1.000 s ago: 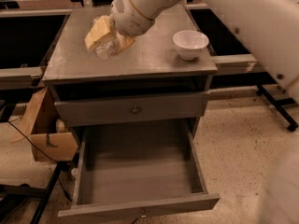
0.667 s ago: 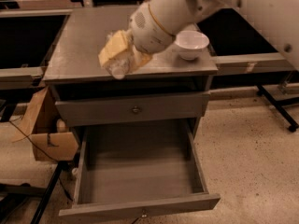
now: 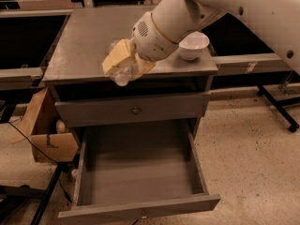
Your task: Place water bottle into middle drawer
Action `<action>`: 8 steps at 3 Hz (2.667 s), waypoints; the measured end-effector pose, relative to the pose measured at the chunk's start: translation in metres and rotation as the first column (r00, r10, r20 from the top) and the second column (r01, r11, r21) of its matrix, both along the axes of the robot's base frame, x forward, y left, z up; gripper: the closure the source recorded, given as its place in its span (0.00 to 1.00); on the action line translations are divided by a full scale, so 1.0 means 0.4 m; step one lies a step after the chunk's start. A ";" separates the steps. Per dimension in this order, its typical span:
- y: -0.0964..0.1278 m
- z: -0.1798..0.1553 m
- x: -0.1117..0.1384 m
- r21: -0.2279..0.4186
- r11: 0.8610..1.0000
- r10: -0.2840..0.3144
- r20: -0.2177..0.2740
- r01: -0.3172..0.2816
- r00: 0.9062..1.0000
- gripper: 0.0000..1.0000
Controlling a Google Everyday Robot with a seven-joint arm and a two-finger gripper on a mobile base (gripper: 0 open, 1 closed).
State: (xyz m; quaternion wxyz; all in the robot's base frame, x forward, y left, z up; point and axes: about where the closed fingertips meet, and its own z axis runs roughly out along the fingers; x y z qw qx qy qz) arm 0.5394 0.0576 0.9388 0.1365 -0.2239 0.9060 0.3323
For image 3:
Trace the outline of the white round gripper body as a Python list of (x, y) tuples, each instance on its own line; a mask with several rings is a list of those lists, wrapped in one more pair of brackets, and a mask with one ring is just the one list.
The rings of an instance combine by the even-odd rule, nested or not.
[(144, 13), (132, 29), (135, 50), (144, 60), (160, 61), (170, 56), (178, 44), (166, 39), (158, 30), (150, 11)]

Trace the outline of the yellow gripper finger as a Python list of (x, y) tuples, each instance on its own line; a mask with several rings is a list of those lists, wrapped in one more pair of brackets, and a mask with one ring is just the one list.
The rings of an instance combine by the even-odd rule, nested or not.
[(105, 76), (113, 75), (123, 68), (131, 66), (135, 61), (134, 39), (119, 40), (102, 62)]
[(155, 66), (156, 66), (155, 62), (141, 59), (141, 57), (137, 55), (134, 63), (133, 79), (134, 80), (139, 79), (143, 74), (147, 73)]

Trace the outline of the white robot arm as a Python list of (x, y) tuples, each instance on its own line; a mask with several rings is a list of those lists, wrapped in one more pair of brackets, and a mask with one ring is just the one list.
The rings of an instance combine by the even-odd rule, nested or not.
[(161, 0), (133, 25), (102, 62), (123, 85), (170, 56), (188, 34), (233, 15), (294, 71), (300, 72), (300, 0)]

